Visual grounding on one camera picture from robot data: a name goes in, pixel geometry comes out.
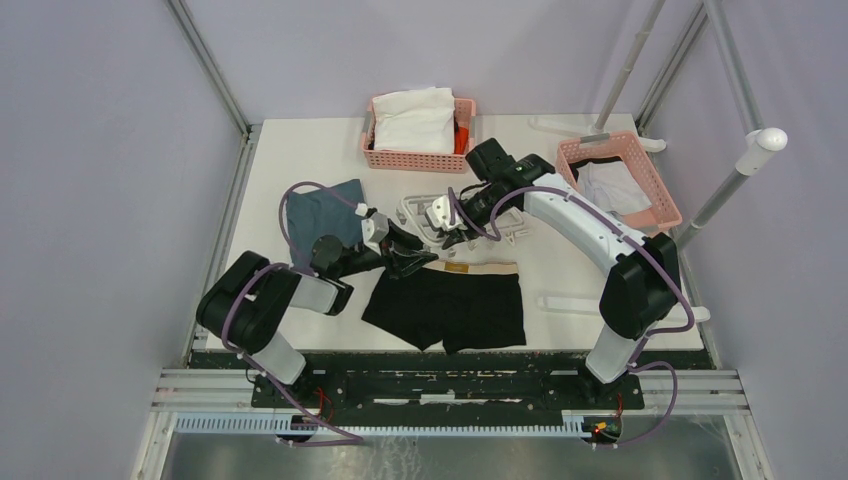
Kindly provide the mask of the white clip hanger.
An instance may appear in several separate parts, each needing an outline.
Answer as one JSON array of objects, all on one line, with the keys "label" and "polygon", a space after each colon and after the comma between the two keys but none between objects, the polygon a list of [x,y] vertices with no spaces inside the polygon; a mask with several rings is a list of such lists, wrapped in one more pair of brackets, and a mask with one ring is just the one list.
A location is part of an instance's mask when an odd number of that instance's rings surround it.
[{"label": "white clip hanger", "polygon": [[[410,232],[415,233],[425,245],[431,250],[442,250],[441,244],[444,240],[446,232],[433,230],[425,219],[425,210],[430,204],[442,195],[419,195],[407,196],[400,200],[396,208],[397,219],[400,224]],[[477,231],[468,227],[471,235],[477,234]],[[520,237],[527,236],[532,233],[531,227],[526,224],[522,213],[516,208],[510,208],[500,214],[495,221],[494,227],[490,224],[485,226],[486,234],[484,236],[472,237],[470,240],[469,250],[473,250],[480,244],[491,247],[494,240],[490,236],[494,236],[496,231],[500,234],[500,239],[514,246]]]}]

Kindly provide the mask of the black underwear beige waistband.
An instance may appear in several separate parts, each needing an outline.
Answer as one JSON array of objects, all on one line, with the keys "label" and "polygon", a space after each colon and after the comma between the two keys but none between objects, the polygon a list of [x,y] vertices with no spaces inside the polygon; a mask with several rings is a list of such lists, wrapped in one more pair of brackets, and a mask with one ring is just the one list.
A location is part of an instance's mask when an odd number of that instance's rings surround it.
[{"label": "black underwear beige waistband", "polygon": [[518,265],[434,261],[378,280],[362,320],[425,351],[448,354],[527,344]]}]

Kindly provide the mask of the pink basket with white cloth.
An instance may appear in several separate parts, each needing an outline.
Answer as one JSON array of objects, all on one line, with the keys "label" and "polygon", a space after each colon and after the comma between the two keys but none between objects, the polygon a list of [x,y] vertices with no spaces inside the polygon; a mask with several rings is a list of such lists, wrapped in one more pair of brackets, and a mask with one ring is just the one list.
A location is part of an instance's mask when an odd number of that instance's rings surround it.
[{"label": "pink basket with white cloth", "polygon": [[468,170],[466,155],[475,147],[474,120],[477,105],[470,98],[456,98],[454,124],[459,130],[461,153],[436,154],[427,152],[406,152],[391,150],[373,150],[375,120],[373,103],[367,106],[363,123],[360,148],[367,165],[372,169],[421,171],[433,173],[459,174]]}]

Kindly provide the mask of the pink basket with underwear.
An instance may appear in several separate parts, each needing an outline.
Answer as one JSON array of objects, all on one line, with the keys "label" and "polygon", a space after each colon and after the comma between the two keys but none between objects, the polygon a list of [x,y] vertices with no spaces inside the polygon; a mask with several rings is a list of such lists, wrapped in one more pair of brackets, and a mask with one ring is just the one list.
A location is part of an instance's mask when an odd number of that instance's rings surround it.
[{"label": "pink basket with underwear", "polygon": [[630,131],[562,141],[555,167],[589,202],[634,229],[654,235],[682,223],[669,190]]}]

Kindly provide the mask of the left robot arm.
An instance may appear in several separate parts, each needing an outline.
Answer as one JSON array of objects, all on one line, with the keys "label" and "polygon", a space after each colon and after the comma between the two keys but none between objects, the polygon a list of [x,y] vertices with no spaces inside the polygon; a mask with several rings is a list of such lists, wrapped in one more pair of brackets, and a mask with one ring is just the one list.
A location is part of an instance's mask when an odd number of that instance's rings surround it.
[{"label": "left robot arm", "polygon": [[353,246],[333,235],[318,238],[311,248],[310,273],[243,252],[201,298],[196,323],[276,380],[276,392],[288,405],[307,404],[315,382],[303,373],[305,357],[279,331],[285,313],[300,309],[336,316],[354,291],[346,277],[381,269],[400,279],[438,258],[417,236],[387,218],[364,220],[362,234]]}]

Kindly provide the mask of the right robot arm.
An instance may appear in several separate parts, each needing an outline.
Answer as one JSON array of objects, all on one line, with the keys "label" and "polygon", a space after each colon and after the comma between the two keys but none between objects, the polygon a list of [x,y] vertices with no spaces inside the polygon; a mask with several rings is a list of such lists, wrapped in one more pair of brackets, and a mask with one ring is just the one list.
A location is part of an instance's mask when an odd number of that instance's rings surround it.
[{"label": "right robot arm", "polygon": [[599,300],[604,326],[577,382],[580,400],[602,408],[618,393],[617,380],[632,368],[659,322],[684,303],[677,247],[666,234],[647,237],[590,203],[536,154],[517,160],[490,138],[466,163],[480,181],[464,198],[454,190],[426,209],[428,224],[447,250],[477,238],[501,239],[497,219],[517,209],[578,247],[606,276]]}]

